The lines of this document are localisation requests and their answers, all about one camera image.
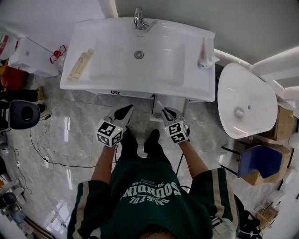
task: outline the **tile floor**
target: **tile floor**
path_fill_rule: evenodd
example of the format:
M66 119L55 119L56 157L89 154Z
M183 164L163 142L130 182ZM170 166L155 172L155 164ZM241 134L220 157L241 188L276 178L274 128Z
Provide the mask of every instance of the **tile floor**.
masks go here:
M45 103L51 114L48 120L40 121L31 129L33 143L36 147L38 145L40 154L48 155L53 162L62 164L95 165L103 147L94 134L99 120L112 106L132 103L135 111L129 125L137 138L139 155L146 156L142 151L143 143L151 130L157 128L161 132L160 144L173 169L177 170L181 150L165 134L161 123L149 121L152 100L62 90L59 88L58 77L32 76L27 83L30 89L36 89L39 85L45 85L48 96ZM191 126L191 143L210 169L219 167L220 160L222 163L230 163L232 154L221 149L221 146L234 144L233 139L219 126L214 106L214 103L193 103L189 104L186 111L186 120ZM18 149L16 160L20 162L20 170L25 175L27 187L32 190L32 194L25 191L27 203L23 206L24 212L57 238L66 238L66 228L61 224L68 224L75 204L77 184L89 180L93 169L59 165L49 165L47 168L33 149L29 129L11 130L7 135L9 145ZM120 153L121 146L118 148L117 157ZM2 157L11 178L19 178L24 185L25 181L16 166L13 150L2 152ZM253 210L277 187L275 184L251 186L231 173L228 175L234 193L248 210ZM192 179L184 159L178 178L181 185L191 185Z

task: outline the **white sink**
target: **white sink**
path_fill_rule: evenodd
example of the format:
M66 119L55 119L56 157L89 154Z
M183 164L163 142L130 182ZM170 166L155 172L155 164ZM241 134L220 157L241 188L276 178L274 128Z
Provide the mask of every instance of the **white sink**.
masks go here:
M150 24L154 19L145 21ZM211 43L213 51L213 32L176 22L157 20L148 32L135 29L133 18L79 22L69 45L60 87L214 101L215 65L206 70L198 68L203 38ZM68 80L77 59L88 49L93 49L94 54L80 79Z
M277 118L274 91L237 63L228 64L218 85L218 110L225 132L234 139L273 128Z

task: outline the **white wall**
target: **white wall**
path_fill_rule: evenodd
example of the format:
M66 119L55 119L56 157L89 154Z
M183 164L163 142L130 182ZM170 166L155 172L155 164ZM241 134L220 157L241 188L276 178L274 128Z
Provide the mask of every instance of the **white wall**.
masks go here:
M6 216L0 214L0 232L5 239L26 239L17 224L10 222Z
M299 149L294 152L291 166L299 169ZM279 206L279 215L273 227L265 231L263 239L292 239L299 231L299 201L296 201L298 185L299 175L294 182L283 185L282 190L286 196Z
M104 18L99 1L3 0L0 26L54 51L70 43L75 22Z

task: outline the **leg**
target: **leg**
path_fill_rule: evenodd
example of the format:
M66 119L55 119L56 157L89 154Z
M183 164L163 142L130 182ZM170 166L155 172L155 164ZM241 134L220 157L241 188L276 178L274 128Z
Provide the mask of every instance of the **leg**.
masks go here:
M162 146L158 143L159 138L160 132L157 129L154 129L144 143L144 152L148 154L148 159L158 159L170 164L168 158L163 152Z
M134 136L132 135L131 131L127 127L124 137L121 140L121 159L135 159L139 158L137 154L138 144Z

